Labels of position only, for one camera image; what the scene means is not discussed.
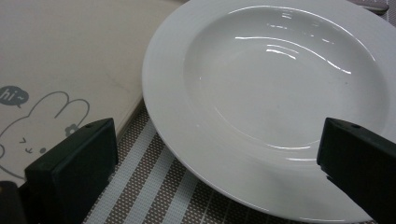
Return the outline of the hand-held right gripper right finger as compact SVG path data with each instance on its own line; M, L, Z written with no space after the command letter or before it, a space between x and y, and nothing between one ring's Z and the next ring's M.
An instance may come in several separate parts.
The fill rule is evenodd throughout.
M317 164L378 224L396 224L396 143L358 124L327 118Z

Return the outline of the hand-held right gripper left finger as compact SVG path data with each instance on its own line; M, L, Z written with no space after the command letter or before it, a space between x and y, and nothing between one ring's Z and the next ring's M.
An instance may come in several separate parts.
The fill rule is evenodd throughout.
M29 224L81 224L118 164L112 119L89 123L25 169Z

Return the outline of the white deep plate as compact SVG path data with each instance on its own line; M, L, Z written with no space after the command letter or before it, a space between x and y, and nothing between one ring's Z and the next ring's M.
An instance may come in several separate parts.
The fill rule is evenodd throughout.
M396 142L396 27L347 0L188 0L151 38L148 114L194 175L277 217L366 213L320 170L328 118Z

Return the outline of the brown white striped woven placemat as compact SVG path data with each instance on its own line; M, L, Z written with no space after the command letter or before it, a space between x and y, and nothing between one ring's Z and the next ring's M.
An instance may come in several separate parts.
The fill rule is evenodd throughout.
M200 180L166 148L143 103L120 136L119 153L83 224L317 224L257 211Z

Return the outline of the beige rabbit print mat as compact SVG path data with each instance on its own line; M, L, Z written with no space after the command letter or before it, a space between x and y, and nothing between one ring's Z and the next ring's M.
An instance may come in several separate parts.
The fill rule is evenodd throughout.
M0 181L66 136L142 101L149 40L187 0L0 0Z

